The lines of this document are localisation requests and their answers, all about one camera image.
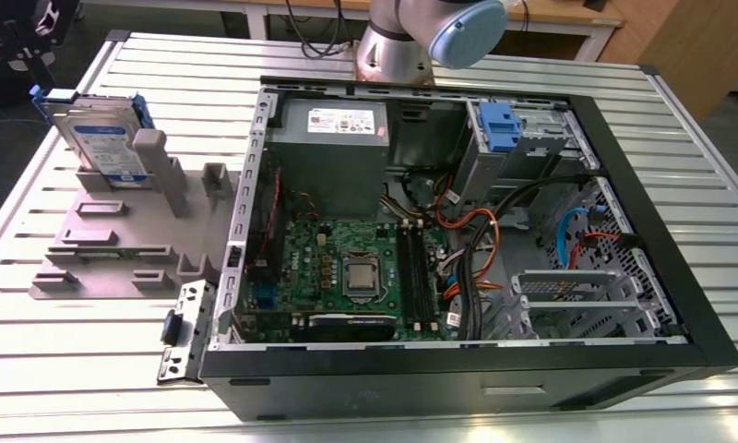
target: floor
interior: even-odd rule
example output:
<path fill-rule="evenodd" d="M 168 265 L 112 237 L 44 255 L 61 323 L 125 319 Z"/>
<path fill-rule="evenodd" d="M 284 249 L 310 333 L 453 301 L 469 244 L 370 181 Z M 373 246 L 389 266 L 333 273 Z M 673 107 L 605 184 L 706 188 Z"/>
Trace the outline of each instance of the floor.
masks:
<path fill-rule="evenodd" d="M 270 38 L 296 40 L 289 21 L 273 18 L 269 24 Z M 312 36 L 316 41 L 328 42 L 333 28 L 328 19 L 300 18 L 297 25 L 304 34 Z M 349 33 L 360 36 L 362 26 L 365 25 L 352 22 Z M 246 38 L 249 35 L 246 22 L 237 14 L 221 16 L 217 12 L 205 11 L 86 5 L 85 19 L 73 24 L 66 43 L 56 50 L 52 71 L 60 87 L 76 86 L 105 35 L 113 29 L 214 37 L 224 37 L 225 32 L 238 38 Z M 14 95 L 18 94 L 22 98 L 28 82 L 25 78 L 17 81 L 22 86 L 13 88 L 18 91 Z M 725 100 L 702 122 L 702 127 L 738 173 L 738 104 L 734 98 Z M 29 102 L 0 107 L 0 207 L 33 156 L 45 130 L 38 112 Z"/>

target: circuit board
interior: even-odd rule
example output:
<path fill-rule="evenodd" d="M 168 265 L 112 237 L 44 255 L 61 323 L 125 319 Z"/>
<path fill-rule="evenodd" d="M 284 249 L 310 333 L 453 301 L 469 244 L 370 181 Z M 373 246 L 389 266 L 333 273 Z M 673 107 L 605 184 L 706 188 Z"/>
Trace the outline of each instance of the circuit board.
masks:
<path fill-rule="evenodd" d="M 398 275 L 397 230 L 393 223 L 369 221 L 298 221 L 286 226 L 278 285 L 254 285 L 252 298 L 256 309 L 245 312 L 254 324 L 250 333 L 260 342 L 284 341 L 289 331 L 290 316 L 317 314 L 381 315 L 396 318 L 394 341 L 433 341 L 444 339 L 441 316 L 434 290 L 428 302 L 433 306 L 437 325 L 410 328 L 404 322 L 404 294 Z M 444 233 L 440 228 L 424 230 L 425 256 L 430 262 L 426 269 L 429 287 L 436 283 L 436 251 L 444 246 Z M 346 275 L 349 264 L 353 268 L 352 281 L 364 274 L 356 270 L 376 272 L 377 292 L 350 293 L 350 277 Z"/>

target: blue hard drive label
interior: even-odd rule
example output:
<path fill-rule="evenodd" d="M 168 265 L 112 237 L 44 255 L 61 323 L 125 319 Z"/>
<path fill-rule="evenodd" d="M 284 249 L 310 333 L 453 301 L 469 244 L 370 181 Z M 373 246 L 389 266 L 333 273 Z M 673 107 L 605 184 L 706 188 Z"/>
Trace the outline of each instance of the blue hard drive label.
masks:
<path fill-rule="evenodd" d="M 121 126 L 73 127 L 93 166 L 114 186 L 138 186 L 148 178 L 130 145 L 129 131 Z"/>
<path fill-rule="evenodd" d="M 73 129 L 80 134 L 104 134 L 110 136 L 124 136 L 126 130 L 120 126 L 74 126 Z"/>

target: desk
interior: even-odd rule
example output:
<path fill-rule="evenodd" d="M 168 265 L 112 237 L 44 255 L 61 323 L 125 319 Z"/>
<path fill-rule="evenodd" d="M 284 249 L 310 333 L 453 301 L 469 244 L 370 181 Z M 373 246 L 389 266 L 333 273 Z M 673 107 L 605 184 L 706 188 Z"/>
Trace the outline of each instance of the desk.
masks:
<path fill-rule="evenodd" d="M 444 86 L 596 98 L 738 346 L 738 178 L 661 79 L 636 66 L 497 56 L 460 71 L 436 66 L 434 74 Z M 306 60 L 290 42 L 134 34 L 104 45 L 78 89 L 138 90 L 184 168 L 224 162 L 240 171 L 261 75 L 349 79 L 353 64 L 346 55 Z M 77 165 L 52 130 L 0 211 L 0 436 L 102 442 L 120 432 L 112 438 L 126 443 L 738 441 L 738 369 L 602 412 L 241 425 L 208 388 L 154 386 L 173 300 L 36 301 L 26 293 L 80 187 Z"/>
<path fill-rule="evenodd" d="M 85 3 L 120 6 L 169 7 L 197 9 L 246 14 L 249 21 L 249 36 L 254 40 L 268 39 L 266 16 L 288 15 L 284 0 L 84 0 Z M 369 19 L 369 5 L 372 0 L 344 0 L 345 17 L 354 20 Z M 292 0 L 297 16 L 336 17 L 332 0 Z M 528 0 L 530 22 L 528 29 L 532 32 L 568 34 L 585 36 L 574 60 L 594 62 L 598 60 L 605 44 L 616 28 L 624 26 L 625 19 L 612 3 L 604 11 L 596 12 L 582 7 L 580 1 L 566 0 Z M 514 6 L 509 12 L 508 28 L 521 30 L 524 9 Z"/>

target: metal bracket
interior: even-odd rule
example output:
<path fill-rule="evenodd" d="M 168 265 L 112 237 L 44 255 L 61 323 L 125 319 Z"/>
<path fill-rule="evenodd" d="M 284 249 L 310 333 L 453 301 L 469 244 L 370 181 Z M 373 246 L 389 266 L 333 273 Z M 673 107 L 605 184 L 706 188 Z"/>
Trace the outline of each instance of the metal bracket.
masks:
<path fill-rule="evenodd" d="M 161 334 L 168 347 L 156 379 L 160 386 L 201 384 L 200 364 L 216 296 L 217 288 L 205 280 L 193 281 L 181 288 Z"/>

